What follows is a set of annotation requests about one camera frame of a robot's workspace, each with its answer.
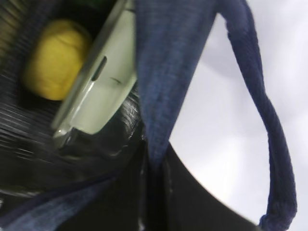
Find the bag handle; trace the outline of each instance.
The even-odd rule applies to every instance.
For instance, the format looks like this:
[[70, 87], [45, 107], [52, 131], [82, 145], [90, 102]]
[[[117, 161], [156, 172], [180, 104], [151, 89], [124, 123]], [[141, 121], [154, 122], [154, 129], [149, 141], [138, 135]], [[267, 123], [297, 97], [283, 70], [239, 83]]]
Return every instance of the bag handle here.
[[[269, 138], [269, 201], [260, 226], [265, 231], [284, 231], [289, 229], [297, 211], [295, 180], [282, 126], [265, 92], [253, 16], [244, 0], [239, 4], [228, 0], [221, 2], [220, 13], [227, 21], [233, 52]], [[245, 23], [244, 29], [237, 27], [238, 22]]]
[[297, 211], [294, 174], [282, 126], [265, 92], [257, 33], [246, 1], [149, 2], [152, 1], [136, 0], [136, 13], [139, 94], [152, 174], [159, 175], [204, 42], [216, 13], [220, 13], [227, 22], [237, 63], [269, 138], [269, 201], [260, 226], [264, 231], [287, 230]]

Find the white phone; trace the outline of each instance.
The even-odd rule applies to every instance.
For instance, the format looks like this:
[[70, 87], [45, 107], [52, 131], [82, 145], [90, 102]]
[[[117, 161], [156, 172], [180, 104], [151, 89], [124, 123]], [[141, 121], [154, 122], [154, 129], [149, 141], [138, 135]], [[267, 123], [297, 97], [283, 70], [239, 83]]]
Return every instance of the white phone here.
[[56, 146], [64, 146], [73, 128], [99, 132], [135, 82], [135, 14], [131, 0], [118, 0], [52, 123]]

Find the yellow fruit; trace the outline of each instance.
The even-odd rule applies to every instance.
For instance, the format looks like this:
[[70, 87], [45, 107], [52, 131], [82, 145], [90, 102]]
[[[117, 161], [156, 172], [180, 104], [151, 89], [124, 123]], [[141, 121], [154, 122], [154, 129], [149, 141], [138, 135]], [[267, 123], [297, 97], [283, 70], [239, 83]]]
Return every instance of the yellow fruit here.
[[49, 100], [62, 100], [69, 92], [91, 46], [85, 29], [69, 20], [46, 26], [22, 77], [24, 86]]

